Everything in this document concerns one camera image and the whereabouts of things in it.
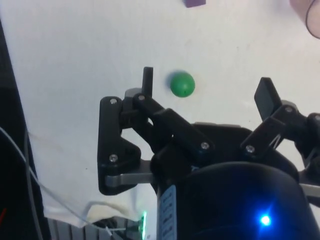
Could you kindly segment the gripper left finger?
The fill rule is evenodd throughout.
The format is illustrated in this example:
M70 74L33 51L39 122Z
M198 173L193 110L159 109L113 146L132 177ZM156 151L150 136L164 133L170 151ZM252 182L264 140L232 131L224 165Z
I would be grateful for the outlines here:
M100 100L97 169L98 188L104 195L139 184L157 190L214 158L215 145L209 137L153 99L153 75L153 68L146 66L141 88L129 89L124 99Z

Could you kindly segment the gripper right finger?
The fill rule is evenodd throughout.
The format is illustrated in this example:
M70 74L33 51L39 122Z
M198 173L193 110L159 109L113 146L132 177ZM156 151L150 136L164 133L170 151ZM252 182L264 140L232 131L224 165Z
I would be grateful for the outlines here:
M262 123L242 142L245 152L264 158L283 140L294 142L309 175L320 174L320 114L302 115L298 109L281 100L272 80L260 79L254 101Z

